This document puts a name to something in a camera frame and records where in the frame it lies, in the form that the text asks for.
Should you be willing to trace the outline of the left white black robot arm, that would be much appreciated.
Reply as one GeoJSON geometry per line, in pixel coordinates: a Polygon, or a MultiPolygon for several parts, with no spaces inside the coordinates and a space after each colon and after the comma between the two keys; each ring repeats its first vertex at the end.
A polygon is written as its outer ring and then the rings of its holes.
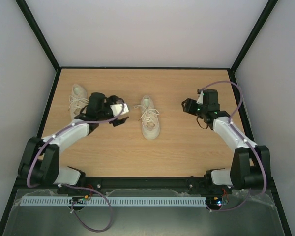
{"type": "Polygon", "coordinates": [[[102,123],[114,127],[124,124],[129,108],[125,101],[115,95],[106,97],[94,92],[78,115],[63,129],[44,138],[28,140],[18,176],[25,179],[27,187],[39,185],[76,185],[82,171],[73,167],[61,167],[60,155],[75,142],[91,134],[102,123]]]}

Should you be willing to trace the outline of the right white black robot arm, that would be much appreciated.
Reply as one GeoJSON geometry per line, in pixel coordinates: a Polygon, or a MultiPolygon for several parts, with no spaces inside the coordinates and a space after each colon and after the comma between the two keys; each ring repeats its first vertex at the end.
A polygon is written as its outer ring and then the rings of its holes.
{"type": "Polygon", "coordinates": [[[266,189],[266,175],[270,173],[269,149],[259,146],[242,133],[226,111],[220,110],[218,91],[198,91],[198,99],[187,98],[181,105],[184,112],[202,119],[217,133],[233,152],[229,169],[215,169],[206,172],[205,188],[214,193],[222,185],[234,189],[261,187],[266,189]]]}

